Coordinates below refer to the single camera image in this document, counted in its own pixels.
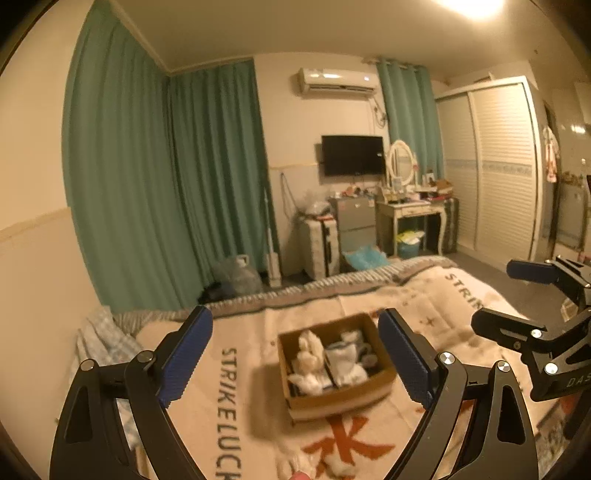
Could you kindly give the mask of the brown cardboard box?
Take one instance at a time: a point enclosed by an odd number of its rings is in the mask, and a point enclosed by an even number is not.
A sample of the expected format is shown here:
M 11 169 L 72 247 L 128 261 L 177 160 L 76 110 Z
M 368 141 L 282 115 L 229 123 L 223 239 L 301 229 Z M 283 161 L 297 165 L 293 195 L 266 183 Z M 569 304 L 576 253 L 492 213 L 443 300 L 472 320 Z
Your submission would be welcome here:
M 368 313 L 281 333 L 276 346 L 294 423 L 373 404 L 391 393 L 397 376 Z

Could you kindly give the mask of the white louvered wardrobe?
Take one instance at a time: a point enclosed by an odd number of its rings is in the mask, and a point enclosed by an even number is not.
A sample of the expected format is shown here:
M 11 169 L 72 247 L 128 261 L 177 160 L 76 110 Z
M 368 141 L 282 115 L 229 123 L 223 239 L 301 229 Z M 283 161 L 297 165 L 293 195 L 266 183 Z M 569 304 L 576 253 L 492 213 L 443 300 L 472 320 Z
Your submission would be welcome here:
M 444 175 L 459 201 L 462 252 L 498 269 L 535 259 L 543 227 L 544 108 L 524 76 L 436 99 Z

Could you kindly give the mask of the cream blanket with orange characters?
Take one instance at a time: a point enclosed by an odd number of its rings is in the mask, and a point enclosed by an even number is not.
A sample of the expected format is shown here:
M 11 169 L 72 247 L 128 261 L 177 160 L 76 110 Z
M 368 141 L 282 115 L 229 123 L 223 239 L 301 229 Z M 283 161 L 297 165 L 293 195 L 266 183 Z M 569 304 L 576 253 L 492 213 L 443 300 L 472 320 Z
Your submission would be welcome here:
M 286 479 L 296 462 L 314 479 L 383 479 L 425 409 L 381 342 L 382 312 L 398 310 L 466 365 L 508 362 L 529 394 L 518 353 L 477 336 L 472 316 L 487 307 L 560 322 L 564 299 L 477 262 L 426 256 L 211 304 L 211 339 L 168 415 L 208 479 Z

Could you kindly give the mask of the white floor mop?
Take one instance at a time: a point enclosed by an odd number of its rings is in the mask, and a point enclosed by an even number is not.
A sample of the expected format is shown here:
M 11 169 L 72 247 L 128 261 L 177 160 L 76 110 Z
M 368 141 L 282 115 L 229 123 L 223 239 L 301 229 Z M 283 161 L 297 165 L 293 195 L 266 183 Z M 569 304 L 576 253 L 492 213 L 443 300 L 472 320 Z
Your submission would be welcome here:
M 280 288 L 280 286 L 281 286 L 280 260 L 279 260 L 279 256 L 276 253 L 276 250 L 274 250 L 273 229 L 271 228 L 271 216 L 270 216 L 270 201 L 269 201 L 269 196 L 267 196 L 266 188 L 263 188 L 263 200 L 264 200 L 264 213 L 266 213 L 267 275 L 269 276 L 270 288 L 277 289 L 277 288 Z

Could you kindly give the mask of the green curtain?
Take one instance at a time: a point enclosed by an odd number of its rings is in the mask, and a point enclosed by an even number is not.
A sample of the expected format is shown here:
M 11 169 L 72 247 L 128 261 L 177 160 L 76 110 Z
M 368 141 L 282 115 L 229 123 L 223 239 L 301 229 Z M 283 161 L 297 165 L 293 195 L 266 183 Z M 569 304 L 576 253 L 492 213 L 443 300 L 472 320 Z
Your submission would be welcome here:
M 437 104 L 429 70 L 394 60 L 377 63 L 391 142 L 403 140 L 416 154 L 421 174 L 444 174 Z
M 189 308 L 230 256 L 266 270 L 270 183 L 252 60 L 168 76 L 94 2 L 66 82 L 62 158 L 81 253 L 112 311 Z M 276 243 L 271 203 L 270 216 Z

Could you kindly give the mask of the white dressing table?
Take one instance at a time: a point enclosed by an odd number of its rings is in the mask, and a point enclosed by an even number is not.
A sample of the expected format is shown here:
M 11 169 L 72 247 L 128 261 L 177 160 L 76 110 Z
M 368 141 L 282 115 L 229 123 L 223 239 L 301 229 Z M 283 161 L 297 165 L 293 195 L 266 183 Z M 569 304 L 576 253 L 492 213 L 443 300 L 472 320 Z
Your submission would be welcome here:
M 405 200 L 388 202 L 384 195 L 376 201 L 376 227 L 378 247 L 387 254 L 398 257 L 398 236 L 411 227 L 428 234 L 429 219 L 439 218 L 439 230 L 435 252 L 444 254 L 444 240 L 448 225 L 448 213 L 444 200 Z

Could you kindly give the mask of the green curtain left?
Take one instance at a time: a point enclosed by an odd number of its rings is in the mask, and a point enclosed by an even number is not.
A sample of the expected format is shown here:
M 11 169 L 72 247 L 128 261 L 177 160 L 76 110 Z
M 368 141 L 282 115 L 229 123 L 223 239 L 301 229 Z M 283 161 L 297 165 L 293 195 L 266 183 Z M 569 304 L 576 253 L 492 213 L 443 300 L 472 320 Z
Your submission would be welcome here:
M 252 60 L 168 76 L 94 2 L 66 82 L 62 158 L 81 253 L 112 311 L 189 308 L 230 256 L 266 270 L 270 183 Z M 271 203 L 270 216 L 276 243 Z

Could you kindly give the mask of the black wall television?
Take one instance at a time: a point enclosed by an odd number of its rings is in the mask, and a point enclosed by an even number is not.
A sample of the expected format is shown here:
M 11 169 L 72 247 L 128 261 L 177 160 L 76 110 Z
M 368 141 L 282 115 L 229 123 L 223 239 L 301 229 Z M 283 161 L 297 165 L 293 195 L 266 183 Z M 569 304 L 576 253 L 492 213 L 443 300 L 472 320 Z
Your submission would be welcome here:
M 322 136 L 325 176 L 384 175 L 385 150 L 381 136 Z

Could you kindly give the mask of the blue plastic bag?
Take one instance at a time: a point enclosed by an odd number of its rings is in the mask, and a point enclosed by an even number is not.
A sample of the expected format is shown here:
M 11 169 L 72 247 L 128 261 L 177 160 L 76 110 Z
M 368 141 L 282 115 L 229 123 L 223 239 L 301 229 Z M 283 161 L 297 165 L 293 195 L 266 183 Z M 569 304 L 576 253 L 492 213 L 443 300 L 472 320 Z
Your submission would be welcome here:
M 388 257 L 376 246 L 366 245 L 353 252 L 342 254 L 349 267 L 356 271 L 372 270 L 388 266 Z

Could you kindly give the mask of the grey mini fridge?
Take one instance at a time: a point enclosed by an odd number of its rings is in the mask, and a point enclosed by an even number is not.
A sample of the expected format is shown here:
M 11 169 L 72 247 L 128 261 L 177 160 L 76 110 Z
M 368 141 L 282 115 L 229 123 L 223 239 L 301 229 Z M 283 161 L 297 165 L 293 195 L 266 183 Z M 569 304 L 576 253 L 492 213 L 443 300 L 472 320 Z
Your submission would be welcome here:
M 377 245 L 376 205 L 369 197 L 332 198 L 339 233 L 339 248 L 350 253 Z

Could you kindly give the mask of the clear water jug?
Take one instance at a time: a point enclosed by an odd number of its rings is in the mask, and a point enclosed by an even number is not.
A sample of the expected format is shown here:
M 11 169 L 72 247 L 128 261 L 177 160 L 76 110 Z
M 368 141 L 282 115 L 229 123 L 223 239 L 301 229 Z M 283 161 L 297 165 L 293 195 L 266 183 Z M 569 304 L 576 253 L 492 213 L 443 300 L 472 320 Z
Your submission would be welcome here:
M 263 292 L 263 279 L 259 271 L 250 264 L 249 255 L 230 256 L 215 263 L 212 274 L 219 283 L 229 284 L 236 296 Z

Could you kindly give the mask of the white air conditioner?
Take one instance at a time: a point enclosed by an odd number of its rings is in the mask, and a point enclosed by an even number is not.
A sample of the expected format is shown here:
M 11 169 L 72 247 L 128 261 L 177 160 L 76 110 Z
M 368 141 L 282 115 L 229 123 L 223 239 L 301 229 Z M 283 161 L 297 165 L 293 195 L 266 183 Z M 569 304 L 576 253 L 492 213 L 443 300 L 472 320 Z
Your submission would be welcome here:
M 373 96 L 379 89 L 377 74 L 351 70 L 301 68 L 301 92 L 345 92 Z

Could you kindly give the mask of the white suitcase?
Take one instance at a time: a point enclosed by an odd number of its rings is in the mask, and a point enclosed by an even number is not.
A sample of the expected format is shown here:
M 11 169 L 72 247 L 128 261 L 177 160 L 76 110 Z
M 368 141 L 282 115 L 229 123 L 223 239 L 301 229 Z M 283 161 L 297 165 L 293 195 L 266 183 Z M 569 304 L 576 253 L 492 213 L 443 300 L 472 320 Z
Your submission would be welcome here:
M 298 225 L 304 271 L 312 280 L 321 280 L 339 274 L 338 223 L 334 218 L 301 219 Z

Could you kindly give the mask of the white lace cloth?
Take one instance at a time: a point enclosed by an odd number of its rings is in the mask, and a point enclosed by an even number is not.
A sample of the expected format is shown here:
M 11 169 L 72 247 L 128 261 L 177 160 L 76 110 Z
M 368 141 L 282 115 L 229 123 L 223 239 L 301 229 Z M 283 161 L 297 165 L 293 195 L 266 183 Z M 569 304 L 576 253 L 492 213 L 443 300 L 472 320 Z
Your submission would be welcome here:
M 287 376 L 291 385 L 304 396 L 319 396 L 332 389 L 332 380 L 325 366 L 325 348 L 311 330 L 304 330 L 297 339 L 297 356 L 291 362 L 293 371 Z

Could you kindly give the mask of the green curtain right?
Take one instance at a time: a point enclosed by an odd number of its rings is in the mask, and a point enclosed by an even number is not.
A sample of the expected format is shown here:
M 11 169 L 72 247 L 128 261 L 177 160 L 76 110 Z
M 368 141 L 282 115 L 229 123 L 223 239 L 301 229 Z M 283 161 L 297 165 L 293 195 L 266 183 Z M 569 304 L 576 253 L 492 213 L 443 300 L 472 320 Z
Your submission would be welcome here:
M 437 104 L 429 70 L 394 60 L 377 63 L 391 142 L 403 140 L 416 154 L 421 174 L 444 174 Z

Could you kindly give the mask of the white oval vanity mirror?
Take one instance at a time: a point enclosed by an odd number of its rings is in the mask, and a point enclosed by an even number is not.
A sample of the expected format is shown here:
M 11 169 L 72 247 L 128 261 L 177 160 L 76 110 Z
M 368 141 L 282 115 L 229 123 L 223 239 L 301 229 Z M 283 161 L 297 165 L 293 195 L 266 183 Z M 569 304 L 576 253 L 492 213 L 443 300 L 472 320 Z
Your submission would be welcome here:
M 390 147 L 385 161 L 386 185 L 396 191 L 415 183 L 418 162 L 411 147 L 403 140 L 396 140 Z

